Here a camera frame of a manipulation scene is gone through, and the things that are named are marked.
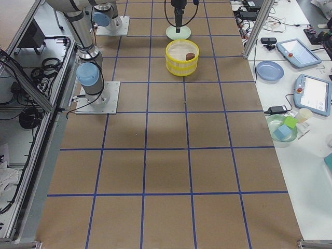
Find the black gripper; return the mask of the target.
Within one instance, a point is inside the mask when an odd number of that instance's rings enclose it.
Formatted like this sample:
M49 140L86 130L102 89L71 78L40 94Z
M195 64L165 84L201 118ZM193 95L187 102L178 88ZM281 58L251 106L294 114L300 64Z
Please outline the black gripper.
M177 16L183 15L184 9L187 5L187 0L171 0L171 5L174 7L175 31L176 33L180 33L182 26L182 18Z

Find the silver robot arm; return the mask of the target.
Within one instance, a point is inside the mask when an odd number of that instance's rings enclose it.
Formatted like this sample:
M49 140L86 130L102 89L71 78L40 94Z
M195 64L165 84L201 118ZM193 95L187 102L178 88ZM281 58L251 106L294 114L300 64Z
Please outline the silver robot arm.
M171 0L171 6L174 7L174 20L175 24L171 24L166 13L166 1L164 1L164 12L170 26L175 27L175 32L180 33L183 26L183 14L187 1ZM116 1L111 3L96 5L93 7L94 13L92 15L93 21L98 27L104 27L109 31L115 32L122 28L122 19L118 15Z
M88 103L98 105L109 101L102 75L103 58L91 34L93 25L84 10L87 7L111 7L110 1L47 1L56 11L63 13L78 47L80 66L76 77L83 87Z

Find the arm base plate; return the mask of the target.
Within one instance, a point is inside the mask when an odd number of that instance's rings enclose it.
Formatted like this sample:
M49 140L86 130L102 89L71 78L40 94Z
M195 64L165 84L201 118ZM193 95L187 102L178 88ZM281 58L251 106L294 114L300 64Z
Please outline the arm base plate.
M118 16L106 27L98 26L97 36L127 36L129 31L129 16Z
M76 105L75 114L78 115L114 115L117 112L118 98L120 92L119 81L106 81L104 90L97 99L96 96L83 96L79 98ZM83 87L80 89L80 94L85 95Z

